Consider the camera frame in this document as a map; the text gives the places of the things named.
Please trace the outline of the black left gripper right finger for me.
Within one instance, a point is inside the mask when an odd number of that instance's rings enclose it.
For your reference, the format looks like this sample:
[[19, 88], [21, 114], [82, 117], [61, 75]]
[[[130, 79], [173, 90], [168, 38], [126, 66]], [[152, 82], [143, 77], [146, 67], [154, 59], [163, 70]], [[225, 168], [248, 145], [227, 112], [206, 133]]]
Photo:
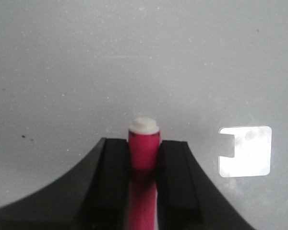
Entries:
[[156, 167], [160, 230], [252, 230], [222, 195], [185, 141], [162, 141]]

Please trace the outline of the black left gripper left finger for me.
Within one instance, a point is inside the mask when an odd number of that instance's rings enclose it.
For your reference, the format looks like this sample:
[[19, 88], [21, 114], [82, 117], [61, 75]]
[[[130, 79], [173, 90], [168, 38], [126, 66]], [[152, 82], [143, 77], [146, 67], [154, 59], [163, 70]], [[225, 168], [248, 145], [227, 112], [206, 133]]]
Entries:
[[102, 138], [64, 175], [0, 207], [0, 230], [122, 230], [128, 197], [125, 139]]

